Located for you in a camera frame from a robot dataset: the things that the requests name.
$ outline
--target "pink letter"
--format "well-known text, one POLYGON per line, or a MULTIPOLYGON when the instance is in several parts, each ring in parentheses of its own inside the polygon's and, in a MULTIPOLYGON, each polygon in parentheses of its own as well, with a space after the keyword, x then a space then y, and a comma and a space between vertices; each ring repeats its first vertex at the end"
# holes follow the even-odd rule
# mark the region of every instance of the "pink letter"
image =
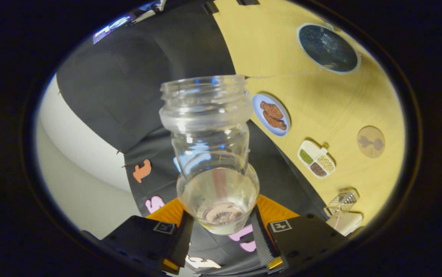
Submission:
POLYGON ((163 199, 161 199, 159 196, 153 196, 151 199, 146 200, 146 207, 148 208, 148 211, 150 213, 156 212, 161 207, 165 205, 165 202, 163 202, 163 199))
POLYGON ((240 244, 240 247, 243 248, 243 250, 247 251, 247 252, 253 252, 255 251, 255 249, 257 249, 257 246, 255 245, 255 241, 251 241, 251 242, 242 242, 240 244))
POLYGON ((243 228, 242 230, 234 233, 233 235, 229 235, 228 237, 236 242, 240 241, 240 239, 244 236, 247 235, 249 233, 253 232, 253 228, 251 226, 251 224, 245 228, 243 228))

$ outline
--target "jar rim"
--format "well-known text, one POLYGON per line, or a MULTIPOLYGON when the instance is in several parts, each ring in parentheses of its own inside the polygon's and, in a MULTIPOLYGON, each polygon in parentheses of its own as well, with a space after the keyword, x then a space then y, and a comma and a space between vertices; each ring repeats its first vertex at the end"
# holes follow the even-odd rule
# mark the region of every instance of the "jar rim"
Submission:
POLYGON ((232 85, 244 85, 244 84, 246 84, 246 78, 241 74, 215 75, 215 76, 186 78, 186 79, 165 82, 161 84, 160 91, 166 93, 172 90, 182 90, 195 86, 204 86, 204 85, 232 86, 232 85))

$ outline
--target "coaster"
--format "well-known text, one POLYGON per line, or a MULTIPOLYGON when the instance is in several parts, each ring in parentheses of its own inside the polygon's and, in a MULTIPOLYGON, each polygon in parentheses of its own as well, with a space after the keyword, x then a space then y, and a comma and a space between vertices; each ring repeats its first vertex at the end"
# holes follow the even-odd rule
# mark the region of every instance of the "coaster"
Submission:
POLYGON ((385 151, 385 137, 373 126, 362 128, 357 137, 358 147, 368 158, 378 158, 385 151))

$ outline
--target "wooden tabletop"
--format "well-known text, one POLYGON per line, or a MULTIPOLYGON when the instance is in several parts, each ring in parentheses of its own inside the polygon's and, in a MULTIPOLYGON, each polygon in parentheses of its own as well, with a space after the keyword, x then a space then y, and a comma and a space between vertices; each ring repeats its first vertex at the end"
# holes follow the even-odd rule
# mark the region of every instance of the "wooden tabletop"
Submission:
POLYGON ((352 210, 367 224, 385 204, 397 181, 405 148, 405 126, 398 96, 386 73, 372 56, 343 31, 361 55, 358 71, 338 75, 321 69, 298 44, 296 29, 303 23, 323 21, 311 12, 282 0, 259 0, 242 6, 233 0, 216 0, 214 18, 223 33, 238 74, 249 77, 251 96, 266 92, 286 107, 291 128, 277 137, 254 121, 293 161, 325 203, 339 189, 354 187, 360 194, 352 210), (368 158, 358 147, 358 132, 375 126, 385 137, 385 150, 368 158), (298 159, 305 139, 326 144, 336 162, 332 175, 315 177, 298 159))

